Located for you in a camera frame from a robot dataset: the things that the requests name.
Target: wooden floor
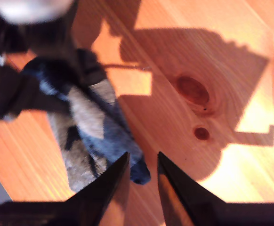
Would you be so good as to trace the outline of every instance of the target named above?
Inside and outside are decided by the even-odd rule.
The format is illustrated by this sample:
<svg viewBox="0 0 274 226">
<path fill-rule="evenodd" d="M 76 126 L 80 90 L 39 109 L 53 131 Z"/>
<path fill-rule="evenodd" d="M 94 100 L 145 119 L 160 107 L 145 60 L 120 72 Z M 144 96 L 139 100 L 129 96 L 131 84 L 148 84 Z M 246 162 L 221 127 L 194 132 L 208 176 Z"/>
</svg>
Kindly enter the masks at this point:
<svg viewBox="0 0 274 226">
<path fill-rule="evenodd" d="M 152 174 L 131 183 L 126 225 L 164 225 L 159 151 L 227 202 L 274 202 L 274 1 L 258 2 L 80 1 L 76 41 L 106 65 Z M 0 121 L 0 181 L 18 201 L 73 195 L 45 113 Z"/>
</svg>

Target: light patch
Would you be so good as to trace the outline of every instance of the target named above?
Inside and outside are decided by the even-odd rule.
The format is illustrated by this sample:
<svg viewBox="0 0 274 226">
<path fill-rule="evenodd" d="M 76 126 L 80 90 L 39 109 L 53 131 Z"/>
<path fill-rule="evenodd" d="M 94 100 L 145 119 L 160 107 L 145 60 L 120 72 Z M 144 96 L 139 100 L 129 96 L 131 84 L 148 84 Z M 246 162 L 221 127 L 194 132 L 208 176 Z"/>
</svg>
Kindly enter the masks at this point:
<svg viewBox="0 0 274 226">
<path fill-rule="evenodd" d="M 149 65 L 138 66 L 136 63 L 124 63 L 120 54 L 122 37 L 110 34 L 110 26 L 104 20 L 100 35 L 92 45 L 92 50 L 98 55 L 107 71 L 116 96 L 152 94 L 152 73 Z"/>
<path fill-rule="evenodd" d="M 247 148 L 242 145 L 228 145 L 222 150 L 215 171 L 198 183 L 225 202 L 263 202 L 241 169 L 244 163 L 243 152 L 246 151 Z"/>
<path fill-rule="evenodd" d="M 244 114 L 235 128 L 236 131 L 266 134 L 269 132 L 269 126 L 274 125 L 271 70 L 272 63 L 268 65 L 253 91 Z"/>
<path fill-rule="evenodd" d="M 110 26 L 103 20 L 100 34 L 92 45 L 92 50 L 97 54 L 99 62 L 123 64 L 119 51 L 121 40 L 122 37 L 110 34 Z"/>
<path fill-rule="evenodd" d="M 116 96 L 152 95 L 152 73 L 132 69 L 109 69 L 108 75 Z"/>
<path fill-rule="evenodd" d="M 157 7 L 156 1 L 142 1 L 136 18 L 134 30 L 154 30 L 163 28 L 174 29 L 186 28 L 189 26 L 190 24 L 182 17 L 176 7 L 173 7 L 173 3 L 166 5 L 166 7 Z"/>
</svg>

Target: sunlight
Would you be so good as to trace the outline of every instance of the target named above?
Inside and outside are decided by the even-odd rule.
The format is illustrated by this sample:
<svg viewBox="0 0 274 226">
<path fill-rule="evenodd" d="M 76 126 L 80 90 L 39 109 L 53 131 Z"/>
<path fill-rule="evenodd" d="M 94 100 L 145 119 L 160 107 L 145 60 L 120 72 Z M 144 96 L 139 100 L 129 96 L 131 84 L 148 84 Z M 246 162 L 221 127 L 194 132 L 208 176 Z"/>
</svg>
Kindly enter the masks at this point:
<svg viewBox="0 0 274 226">
<path fill-rule="evenodd" d="M 270 76 L 272 69 L 273 63 L 271 62 L 253 91 L 235 131 L 268 133 L 269 126 L 274 125 L 272 77 Z"/>
<path fill-rule="evenodd" d="M 108 77 L 114 86 L 117 96 L 152 94 L 152 73 L 149 67 L 141 67 L 136 63 L 124 63 L 120 54 L 121 37 L 110 34 L 110 26 L 103 21 L 100 35 L 92 45 L 99 61 L 106 65 Z"/>
</svg>

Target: wood grain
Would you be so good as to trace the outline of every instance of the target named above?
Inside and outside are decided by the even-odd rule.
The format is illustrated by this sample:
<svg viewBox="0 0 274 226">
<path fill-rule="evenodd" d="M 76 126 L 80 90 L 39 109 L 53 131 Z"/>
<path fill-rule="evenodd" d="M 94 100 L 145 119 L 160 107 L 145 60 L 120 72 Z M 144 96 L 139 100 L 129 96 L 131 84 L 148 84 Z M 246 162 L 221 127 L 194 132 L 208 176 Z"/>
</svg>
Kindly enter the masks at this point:
<svg viewBox="0 0 274 226">
<path fill-rule="evenodd" d="M 106 65 L 153 177 L 131 183 L 125 225 L 164 224 L 159 151 L 227 202 L 274 202 L 274 33 L 245 1 L 81 0 L 73 34 Z M 9 59 L 22 68 L 31 57 Z M 209 100 L 179 94 L 182 76 Z M 72 195 L 44 113 L 0 122 L 0 181 L 14 200 Z"/>
</svg>

